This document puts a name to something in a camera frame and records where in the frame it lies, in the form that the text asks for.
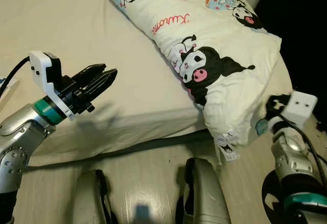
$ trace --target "floor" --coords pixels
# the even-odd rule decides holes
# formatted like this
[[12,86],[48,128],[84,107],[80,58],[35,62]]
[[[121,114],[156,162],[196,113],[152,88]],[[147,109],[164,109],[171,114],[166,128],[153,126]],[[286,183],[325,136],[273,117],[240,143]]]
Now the floor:
[[[315,118],[305,132],[318,153],[327,157],[327,135],[315,129]],[[73,193],[78,176],[100,168],[110,186],[110,202],[119,222],[174,223],[178,197],[183,193],[183,171],[188,158],[208,159],[217,171],[227,202],[231,223],[269,223],[261,201],[265,176],[273,170],[270,133],[252,145],[239,148],[241,158],[218,165],[212,140],[200,132],[195,138],[177,138],[162,147],[156,140],[138,148],[139,152],[109,155],[25,173],[15,208],[15,223],[71,223]],[[139,210],[149,218],[140,222]]]

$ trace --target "white pillowcase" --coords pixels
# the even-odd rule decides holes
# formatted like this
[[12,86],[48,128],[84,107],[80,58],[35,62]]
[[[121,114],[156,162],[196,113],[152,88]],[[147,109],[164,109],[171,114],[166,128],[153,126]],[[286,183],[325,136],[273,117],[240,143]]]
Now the white pillowcase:
[[250,118],[281,44],[280,38],[263,29],[247,2],[112,1],[155,41],[203,109],[212,136],[233,130],[237,136],[233,144],[246,144]]

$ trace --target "beige bedsheet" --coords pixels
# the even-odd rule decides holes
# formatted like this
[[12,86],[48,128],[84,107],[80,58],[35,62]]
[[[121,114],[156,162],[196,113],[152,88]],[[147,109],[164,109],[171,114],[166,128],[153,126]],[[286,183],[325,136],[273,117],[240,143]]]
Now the beige bedsheet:
[[[94,101],[96,110],[60,124],[30,165],[78,160],[204,128],[201,112],[155,44],[108,0],[0,0],[0,74],[8,74],[31,50],[53,52],[70,76],[94,63],[119,72]],[[16,78],[0,102],[0,120],[44,96],[28,65]],[[264,115],[268,95],[290,90],[280,58],[253,122]]]

